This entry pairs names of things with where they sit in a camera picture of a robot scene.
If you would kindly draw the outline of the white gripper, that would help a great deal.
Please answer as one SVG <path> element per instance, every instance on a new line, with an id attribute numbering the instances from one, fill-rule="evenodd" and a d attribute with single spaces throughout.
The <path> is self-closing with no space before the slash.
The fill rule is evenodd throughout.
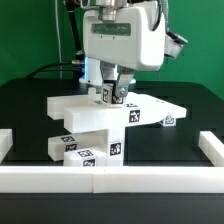
<path id="1" fill-rule="evenodd" d="M 114 64 L 119 65 L 114 84 L 114 93 L 118 98 L 127 96 L 134 70 L 156 71 L 163 64 L 164 16 L 161 16 L 157 29 L 153 30 L 157 21 L 156 5 L 121 8 L 117 11 L 115 22 L 99 21 L 97 10 L 84 14 L 85 55 L 101 61 L 100 71 L 104 83 L 115 80 Z"/>

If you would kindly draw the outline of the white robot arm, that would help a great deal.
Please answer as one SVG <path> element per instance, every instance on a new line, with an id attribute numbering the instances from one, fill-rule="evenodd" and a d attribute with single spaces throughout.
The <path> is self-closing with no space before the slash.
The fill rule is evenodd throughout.
<path id="1" fill-rule="evenodd" d="M 85 60 L 86 81 L 111 83 L 125 96 L 136 71 L 157 71 L 165 54 L 161 0 L 64 0 L 70 20 L 84 10 L 83 40 L 77 56 Z"/>

